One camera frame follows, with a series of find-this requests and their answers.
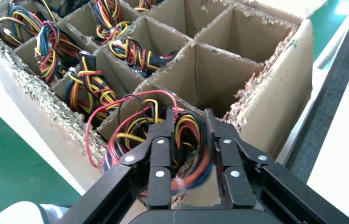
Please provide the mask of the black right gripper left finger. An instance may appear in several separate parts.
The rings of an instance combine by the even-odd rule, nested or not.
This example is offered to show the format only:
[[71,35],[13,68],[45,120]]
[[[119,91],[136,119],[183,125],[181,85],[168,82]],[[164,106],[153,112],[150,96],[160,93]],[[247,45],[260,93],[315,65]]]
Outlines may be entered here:
[[174,143],[175,112],[168,108],[165,121],[149,126],[147,139],[120,158],[136,175],[136,187],[147,186],[148,209],[171,207],[171,159]]

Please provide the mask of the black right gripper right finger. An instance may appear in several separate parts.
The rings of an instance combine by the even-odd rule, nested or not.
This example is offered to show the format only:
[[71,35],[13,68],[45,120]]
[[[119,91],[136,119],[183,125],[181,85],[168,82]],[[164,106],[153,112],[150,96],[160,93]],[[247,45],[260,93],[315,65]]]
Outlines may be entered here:
[[248,174],[258,176],[259,169],[273,158],[245,142],[232,124],[219,121],[212,109],[205,109],[207,146],[216,166],[219,195],[226,209],[252,209],[256,204]]

